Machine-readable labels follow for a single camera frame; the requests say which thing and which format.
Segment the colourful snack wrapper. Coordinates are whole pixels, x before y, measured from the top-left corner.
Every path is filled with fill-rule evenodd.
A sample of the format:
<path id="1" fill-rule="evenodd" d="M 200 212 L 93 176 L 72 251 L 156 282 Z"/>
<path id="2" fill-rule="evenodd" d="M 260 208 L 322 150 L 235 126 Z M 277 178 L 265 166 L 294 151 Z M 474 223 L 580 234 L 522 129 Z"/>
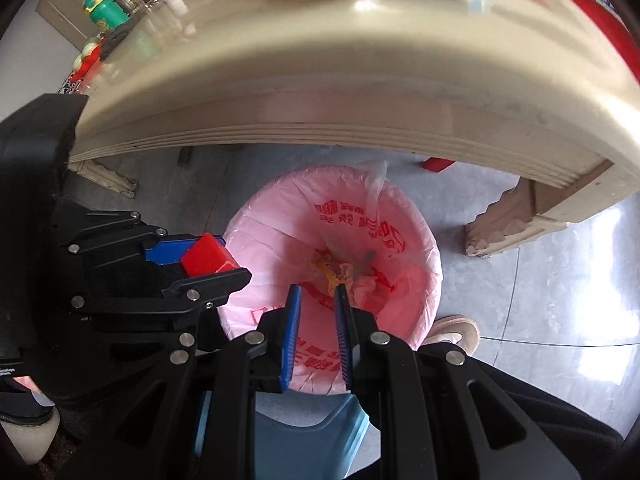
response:
<path id="1" fill-rule="evenodd" d="M 330 252 L 317 252 L 314 266 L 326 279 L 326 290 L 332 294 L 338 284 L 344 284 L 351 297 L 366 296 L 376 289 L 372 271 L 363 263 L 348 263 L 335 259 Z"/>

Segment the beige patterned coffee table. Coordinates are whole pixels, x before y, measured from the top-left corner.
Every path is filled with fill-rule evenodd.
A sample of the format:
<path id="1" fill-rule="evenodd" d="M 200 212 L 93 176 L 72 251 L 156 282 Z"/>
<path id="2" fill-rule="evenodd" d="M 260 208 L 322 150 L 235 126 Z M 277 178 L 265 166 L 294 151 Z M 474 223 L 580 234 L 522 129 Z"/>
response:
<path id="1" fill-rule="evenodd" d="M 639 84 L 572 0 L 183 0 L 82 90 L 74 162 L 150 148 L 384 148 L 518 176 L 466 228 L 489 256 L 639 188 Z"/>

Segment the small red cube box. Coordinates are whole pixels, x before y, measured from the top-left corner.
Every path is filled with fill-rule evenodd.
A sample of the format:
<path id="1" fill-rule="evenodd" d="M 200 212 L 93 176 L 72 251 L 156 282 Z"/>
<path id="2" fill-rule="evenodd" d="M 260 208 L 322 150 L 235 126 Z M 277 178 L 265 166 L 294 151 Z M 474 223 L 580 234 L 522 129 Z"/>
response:
<path id="1" fill-rule="evenodd" d="M 203 234 L 180 258 L 180 264 L 189 278 L 230 272 L 239 269 L 230 252 L 212 234 Z"/>

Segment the red plate with fruit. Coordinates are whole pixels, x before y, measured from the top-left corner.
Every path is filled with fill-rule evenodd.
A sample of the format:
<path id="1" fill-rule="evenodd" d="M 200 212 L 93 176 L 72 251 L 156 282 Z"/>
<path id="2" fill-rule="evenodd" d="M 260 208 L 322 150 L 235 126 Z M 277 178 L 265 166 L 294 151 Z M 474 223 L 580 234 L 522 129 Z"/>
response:
<path id="1" fill-rule="evenodd" d="M 73 62 L 70 82 L 80 81 L 86 76 L 90 68 L 99 61 L 104 42 L 104 37 L 92 37 L 86 42 L 80 55 Z"/>

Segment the pink lined trash bin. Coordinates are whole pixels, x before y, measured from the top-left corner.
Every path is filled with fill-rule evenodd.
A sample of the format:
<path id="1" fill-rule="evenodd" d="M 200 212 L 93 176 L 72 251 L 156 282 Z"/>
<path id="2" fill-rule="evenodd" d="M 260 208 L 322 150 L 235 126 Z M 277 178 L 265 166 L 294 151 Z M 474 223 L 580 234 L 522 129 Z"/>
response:
<path id="1" fill-rule="evenodd" d="M 442 294 L 442 262 L 422 212 L 386 178 L 386 162 L 317 166 L 271 181 L 230 220 L 224 240 L 250 284 L 219 308 L 229 338 L 302 290 L 291 389 L 341 394 L 334 294 L 373 314 L 378 328 L 416 349 Z"/>

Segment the red plastic chair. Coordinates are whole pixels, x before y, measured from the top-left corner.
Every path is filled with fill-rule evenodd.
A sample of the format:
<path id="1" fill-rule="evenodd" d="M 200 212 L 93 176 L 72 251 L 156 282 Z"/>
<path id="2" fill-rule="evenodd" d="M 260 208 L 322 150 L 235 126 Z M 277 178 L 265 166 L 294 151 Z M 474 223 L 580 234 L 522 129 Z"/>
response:
<path id="1" fill-rule="evenodd" d="M 612 13 L 605 10 L 596 0 L 573 0 L 590 20 L 598 26 L 623 58 L 636 79 L 640 77 L 640 51 L 624 24 Z"/>

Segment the dark grey rag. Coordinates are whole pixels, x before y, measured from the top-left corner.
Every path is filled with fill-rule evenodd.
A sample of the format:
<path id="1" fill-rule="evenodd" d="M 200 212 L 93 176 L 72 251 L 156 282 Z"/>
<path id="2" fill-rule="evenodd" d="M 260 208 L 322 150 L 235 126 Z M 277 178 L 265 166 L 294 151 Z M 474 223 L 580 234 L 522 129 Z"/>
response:
<path id="1" fill-rule="evenodd" d="M 113 51 L 131 34 L 137 24 L 142 20 L 142 15 L 130 16 L 126 23 L 118 25 L 109 32 L 102 41 L 100 60 L 104 62 Z"/>

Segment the green kids water bottle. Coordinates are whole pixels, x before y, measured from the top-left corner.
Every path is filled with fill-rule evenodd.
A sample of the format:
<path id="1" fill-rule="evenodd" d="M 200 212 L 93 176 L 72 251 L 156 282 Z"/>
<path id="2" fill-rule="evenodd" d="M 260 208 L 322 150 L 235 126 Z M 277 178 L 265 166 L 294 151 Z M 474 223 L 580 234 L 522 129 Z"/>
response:
<path id="1" fill-rule="evenodd" d="M 113 0 L 85 0 L 84 11 L 101 32 L 111 32 L 129 21 L 129 16 Z"/>

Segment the pink shoe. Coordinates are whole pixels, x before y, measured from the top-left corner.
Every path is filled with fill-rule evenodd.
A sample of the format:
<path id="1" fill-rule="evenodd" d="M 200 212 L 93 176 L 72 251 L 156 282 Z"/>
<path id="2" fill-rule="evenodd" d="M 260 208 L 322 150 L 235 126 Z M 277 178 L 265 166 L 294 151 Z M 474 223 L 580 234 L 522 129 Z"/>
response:
<path id="1" fill-rule="evenodd" d="M 451 342 L 472 356 L 480 345 L 480 328 L 472 318 L 449 315 L 436 320 L 427 333 L 422 346 Z"/>

